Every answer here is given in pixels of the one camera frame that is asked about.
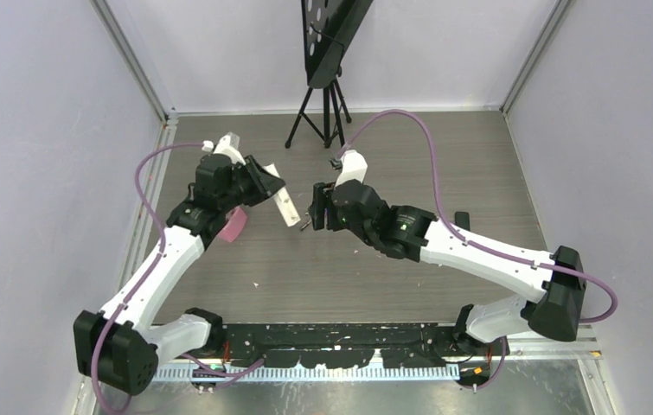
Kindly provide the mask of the dark battery with orange end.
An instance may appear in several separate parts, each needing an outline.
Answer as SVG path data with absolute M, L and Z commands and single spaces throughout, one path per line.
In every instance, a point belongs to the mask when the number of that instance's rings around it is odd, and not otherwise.
M 311 220 L 307 220 L 300 228 L 299 232 L 303 232 L 305 229 L 307 229 L 311 224 Z

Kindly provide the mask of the white remote control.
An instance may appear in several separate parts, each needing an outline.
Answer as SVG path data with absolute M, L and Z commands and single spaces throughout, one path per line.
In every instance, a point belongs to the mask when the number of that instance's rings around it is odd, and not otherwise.
M 301 221 L 298 210 L 286 187 L 278 190 L 273 196 L 273 199 L 275 200 L 278 211 L 288 227 L 294 227 Z

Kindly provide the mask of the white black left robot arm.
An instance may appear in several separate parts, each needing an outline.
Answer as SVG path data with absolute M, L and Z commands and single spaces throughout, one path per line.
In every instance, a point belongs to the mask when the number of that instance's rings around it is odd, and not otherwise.
M 182 275 L 209 248 L 228 214 L 285 191 L 274 165 L 253 156 L 240 161 L 223 153 L 203 156 L 189 194 L 160 227 L 160 238 L 126 285 L 99 311 L 83 310 L 73 325 L 77 366 L 99 384 L 131 396 L 151 383 L 160 365 L 197 351 L 217 356 L 226 334 L 221 316 L 200 308 L 174 322 L 153 320 Z

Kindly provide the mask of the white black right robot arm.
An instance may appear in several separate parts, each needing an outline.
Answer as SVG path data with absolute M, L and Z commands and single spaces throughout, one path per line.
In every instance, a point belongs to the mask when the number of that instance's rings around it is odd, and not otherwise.
M 577 338 L 586 283 L 573 275 L 580 257 L 572 248 L 536 251 L 529 263 L 518 263 L 508 256 L 520 248 L 450 228 L 417 207 L 390 206 L 357 180 L 316 183 L 309 215 L 314 229 L 348 230 L 388 258 L 448 266 L 513 291 L 501 301 L 461 308 L 451 342 L 463 354 L 526 331 L 558 342 Z

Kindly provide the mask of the pink metronome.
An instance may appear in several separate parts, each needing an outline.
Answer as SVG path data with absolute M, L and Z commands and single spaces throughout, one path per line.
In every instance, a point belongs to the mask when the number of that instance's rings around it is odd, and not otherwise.
M 225 226 L 218 232 L 217 238 L 233 243 L 239 238 L 246 223 L 246 212 L 242 207 L 236 207 L 227 214 Z

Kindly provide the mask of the black music stand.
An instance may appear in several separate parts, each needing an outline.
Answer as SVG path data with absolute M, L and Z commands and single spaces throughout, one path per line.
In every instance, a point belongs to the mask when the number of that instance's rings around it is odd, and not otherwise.
M 343 58 L 373 3 L 369 0 L 302 1 L 301 18 L 304 41 L 304 69 L 307 90 L 285 141 L 291 148 L 299 125 L 304 121 L 328 149 L 335 141 L 346 144 L 344 126 L 353 119 L 346 105 L 340 78 Z M 322 92 L 323 125 L 306 113 L 311 95 Z

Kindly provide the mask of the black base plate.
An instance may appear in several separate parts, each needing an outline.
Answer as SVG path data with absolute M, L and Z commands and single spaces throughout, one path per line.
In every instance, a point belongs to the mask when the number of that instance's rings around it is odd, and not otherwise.
M 499 357 L 507 342 L 461 348 L 453 327 L 410 323 L 235 323 L 224 326 L 218 348 L 201 357 L 248 367 L 261 359 L 267 368 L 364 368 L 381 360 L 384 368 L 433 368 L 462 364 L 469 357 Z

